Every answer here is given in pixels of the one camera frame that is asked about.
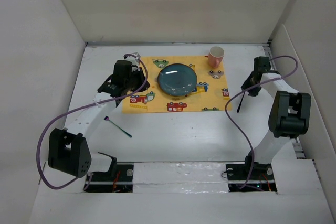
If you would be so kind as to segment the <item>iridescent purple spoon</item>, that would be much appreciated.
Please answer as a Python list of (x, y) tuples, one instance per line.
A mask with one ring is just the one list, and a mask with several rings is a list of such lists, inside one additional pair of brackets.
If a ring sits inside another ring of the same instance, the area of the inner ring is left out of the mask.
[(245, 96), (245, 92), (241, 96), (241, 100), (240, 100), (240, 103), (239, 103), (237, 111), (236, 111), (237, 113), (239, 113), (240, 110), (241, 110), (241, 106), (242, 106), (242, 102), (243, 102), (244, 96)]

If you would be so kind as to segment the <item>pink paper cup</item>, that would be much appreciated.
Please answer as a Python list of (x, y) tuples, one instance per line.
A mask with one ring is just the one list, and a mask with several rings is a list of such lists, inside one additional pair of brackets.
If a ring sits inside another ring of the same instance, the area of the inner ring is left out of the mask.
[(224, 57), (223, 48), (219, 46), (214, 46), (208, 52), (207, 63), (212, 68), (217, 68), (222, 62), (223, 57)]

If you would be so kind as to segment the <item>dark teal patterned plate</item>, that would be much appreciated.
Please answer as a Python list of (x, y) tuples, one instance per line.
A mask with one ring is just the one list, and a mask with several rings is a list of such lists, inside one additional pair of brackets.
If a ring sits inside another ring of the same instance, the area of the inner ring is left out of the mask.
[(188, 95), (196, 88), (197, 74), (187, 65), (174, 63), (160, 71), (157, 81), (165, 94), (181, 97)]

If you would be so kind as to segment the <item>yellow vehicle-print cloth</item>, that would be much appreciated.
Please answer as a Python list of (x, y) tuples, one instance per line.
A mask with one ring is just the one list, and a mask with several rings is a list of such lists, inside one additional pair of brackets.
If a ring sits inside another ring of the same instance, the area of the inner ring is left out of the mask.
[[(145, 57), (150, 87), (122, 101), (122, 112), (209, 112), (222, 111), (230, 99), (223, 64), (213, 69), (207, 56)], [(190, 94), (173, 97), (165, 94), (157, 83), (159, 72), (172, 63), (181, 63), (193, 69), (197, 75), (197, 86)]]

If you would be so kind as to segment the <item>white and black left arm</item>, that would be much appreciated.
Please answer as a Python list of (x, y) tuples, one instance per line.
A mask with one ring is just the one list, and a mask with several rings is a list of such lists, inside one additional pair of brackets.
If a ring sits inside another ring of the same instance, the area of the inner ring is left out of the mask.
[(54, 129), (50, 133), (49, 167), (76, 178), (84, 177), (92, 163), (90, 137), (124, 98), (149, 87), (146, 73), (139, 56), (126, 54), (123, 60), (118, 60), (113, 73), (97, 89), (92, 103), (80, 107), (82, 112), (64, 129)]

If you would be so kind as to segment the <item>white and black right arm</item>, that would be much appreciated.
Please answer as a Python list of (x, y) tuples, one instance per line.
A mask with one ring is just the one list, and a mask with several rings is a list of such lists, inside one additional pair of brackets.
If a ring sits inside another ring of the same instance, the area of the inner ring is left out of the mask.
[(304, 135), (309, 128), (311, 95), (292, 88), (268, 57), (256, 57), (254, 68), (241, 89), (256, 97), (264, 89), (274, 99), (268, 118), (268, 132), (245, 157), (243, 173), (254, 179), (266, 173), (275, 155), (289, 140)]

